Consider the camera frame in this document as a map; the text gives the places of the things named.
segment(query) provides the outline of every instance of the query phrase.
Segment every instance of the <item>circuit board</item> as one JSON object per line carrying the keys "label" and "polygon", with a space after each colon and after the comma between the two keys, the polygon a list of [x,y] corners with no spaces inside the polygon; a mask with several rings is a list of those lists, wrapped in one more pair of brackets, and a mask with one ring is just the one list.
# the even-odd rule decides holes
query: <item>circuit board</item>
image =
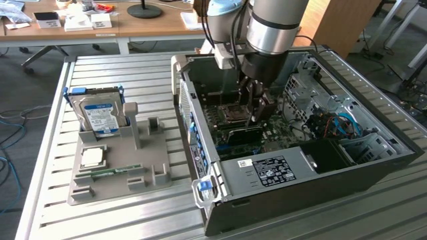
{"label": "circuit board", "polygon": [[[206,106],[203,114],[222,160],[287,149],[301,142],[282,115],[274,115],[269,121],[246,127],[250,114],[244,106]],[[238,134],[242,135],[240,139],[232,138]]]}

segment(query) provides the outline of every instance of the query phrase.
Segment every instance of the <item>plastic bag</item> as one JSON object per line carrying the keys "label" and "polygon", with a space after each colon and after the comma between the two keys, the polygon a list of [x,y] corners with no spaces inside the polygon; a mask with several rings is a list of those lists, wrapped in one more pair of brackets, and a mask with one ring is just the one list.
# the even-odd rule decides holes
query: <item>plastic bag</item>
{"label": "plastic bag", "polygon": [[0,3],[0,16],[6,16],[14,24],[32,22],[26,13],[12,4]]}

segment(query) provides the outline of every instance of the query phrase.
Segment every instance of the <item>power supply label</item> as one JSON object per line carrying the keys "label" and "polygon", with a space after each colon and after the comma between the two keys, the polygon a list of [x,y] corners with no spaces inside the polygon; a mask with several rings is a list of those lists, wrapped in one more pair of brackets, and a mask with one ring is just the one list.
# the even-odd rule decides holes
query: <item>power supply label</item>
{"label": "power supply label", "polygon": [[283,156],[254,161],[252,164],[265,187],[270,187],[297,179]]}

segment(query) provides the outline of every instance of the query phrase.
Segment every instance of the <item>barcode label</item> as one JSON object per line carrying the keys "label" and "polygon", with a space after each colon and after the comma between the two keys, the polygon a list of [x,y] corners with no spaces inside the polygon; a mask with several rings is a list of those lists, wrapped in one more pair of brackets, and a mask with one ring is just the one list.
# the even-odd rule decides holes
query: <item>barcode label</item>
{"label": "barcode label", "polygon": [[240,168],[252,166],[252,159],[240,160],[238,161],[238,164]]}

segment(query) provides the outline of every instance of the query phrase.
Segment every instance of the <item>white label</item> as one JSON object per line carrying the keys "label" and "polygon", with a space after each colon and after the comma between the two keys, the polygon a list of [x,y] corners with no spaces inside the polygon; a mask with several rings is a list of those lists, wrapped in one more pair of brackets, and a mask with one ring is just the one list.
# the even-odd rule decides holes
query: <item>white label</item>
{"label": "white label", "polygon": [[95,35],[96,37],[115,37],[116,34],[115,33],[100,33]]}
{"label": "white label", "polygon": [[238,161],[238,164],[240,168],[252,166],[252,159],[240,160]]}
{"label": "white label", "polygon": [[116,117],[112,115],[115,110],[112,104],[96,104],[84,106],[88,121],[95,132],[102,134],[118,131],[119,123]]}

